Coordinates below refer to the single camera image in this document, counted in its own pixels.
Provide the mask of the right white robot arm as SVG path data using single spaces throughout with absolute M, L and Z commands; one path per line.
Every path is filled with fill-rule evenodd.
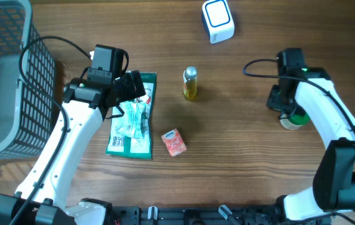
M 289 130 L 313 123 L 325 148 L 311 187 L 282 199 L 288 222 L 305 222 L 355 211 L 355 117 L 321 67 L 308 67 L 303 51 L 277 53 L 278 80 L 267 100 Z

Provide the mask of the green lid jar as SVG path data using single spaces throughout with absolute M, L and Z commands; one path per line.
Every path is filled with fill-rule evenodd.
M 288 130 L 297 130 L 302 126 L 306 125 L 310 120 L 311 119 L 308 114 L 305 114 L 303 116 L 294 114 L 291 117 L 288 117 L 287 114 L 283 114 L 279 118 L 281 125 Z

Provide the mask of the red tissue pack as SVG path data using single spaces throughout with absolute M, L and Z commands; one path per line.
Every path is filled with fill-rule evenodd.
M 171 157 L 175 157 L 187 150 L 179 131 L 173 129 L 161 136 L 163 143 L 166 145 L 167 150 Z

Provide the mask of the green glove package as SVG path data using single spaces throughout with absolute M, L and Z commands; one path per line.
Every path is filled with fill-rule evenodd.
M 109 135 L 109 143 L 106 148 L 106 154 L 126 158 L 152 158 L 150 118 L 152 116 L 153 100 L 156 93 L 157 73 L 142 72 L 141 78 L 146 94 L 151 96 L 151 104 L 146 105 L 146 109 L 142 114 L 141 130 L 143 138 L 130 138 L 118 133 L 118 129 L 121 124 L 121 118 L 124 116 L 124 111 L 121 109 L 120 104 L 119 106 L 112 108 L 112 114 L 116 117 L 111 119 L 111 131 Z

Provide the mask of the pale green wipes pack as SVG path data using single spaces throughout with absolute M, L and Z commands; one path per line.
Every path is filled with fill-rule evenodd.
M 129 138 L 142 139 L 141 122 L 146 104 L 143 102 L 122 102 L 121 109 L 124 111 L 124 116 L 121 118 L 118 133 Z

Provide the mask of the yellow oil bottle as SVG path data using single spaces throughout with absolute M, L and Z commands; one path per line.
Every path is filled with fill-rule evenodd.
M 189 66 L 183 72 L 183 94 L 184 97 L 190 101 L 197 97 L 198 89 L 198 72 L 194 66 Z

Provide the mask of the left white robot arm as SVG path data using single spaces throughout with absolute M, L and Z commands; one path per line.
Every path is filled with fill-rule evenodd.
M 74 78 L 60 116 L 32 171 L 12 196 L 0 194 L 0 224 L 114 224 L 110 202 L 67 199 L 77 166 L 109 108 L 145 95 L 139 71 L 127 71 L 123 49 L 96 45 L 87 78 Z

